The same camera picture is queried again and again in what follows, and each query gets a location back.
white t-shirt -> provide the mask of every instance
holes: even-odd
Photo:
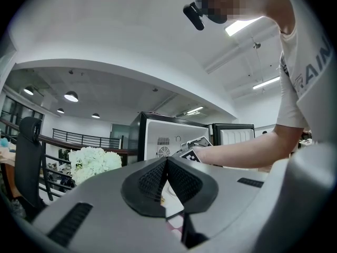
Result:
[[[296,26],[290,35],[280,35],[282,98],[277,124],[310,127],[316,140],[333,139],[337,76],[334,48],[303,1],[291,2]]]
[[[297,106],[299,96],[292,82],[298,77],[294,72],[297,53],[297,27],[290,35],[280,34],[283,53],[280,61],[281,106],[277,124],[292,128],[307,128],[308,124]]]

card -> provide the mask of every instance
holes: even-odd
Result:
[[[201,162],[201,160],[198,158],[193,149],[186,151],[185,153],[182,153],[180,157],[191,161]]]

refrigerator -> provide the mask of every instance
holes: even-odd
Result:
[[[155,113],[141,112],[131,123],[128,164],[171,156],[186,141],[205,136],[213,145],[227,145],[255,138],[252,124],[201,124]]]

window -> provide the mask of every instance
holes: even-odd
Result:
[[[43,114],[36,112],[22,104],[6,97],[4,106],[1,112],[1,118],[19,125],[21,120],[25,117],[35,117],[38,119],[43,119]],[[0,123],[0,128],[2,132],[5,132],[9,136],[17,136],[18,132],[14,129],[10,129],[8,126],[5,126],[3,123]]]

desk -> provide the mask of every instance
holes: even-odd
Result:
[[[10,200],[21,197],[20,192],[15,186],[14,182],[14,166],[15,166],[15,153],[9,151],[8,148],[0,147],[0,168],[3,175],[6,191]]]

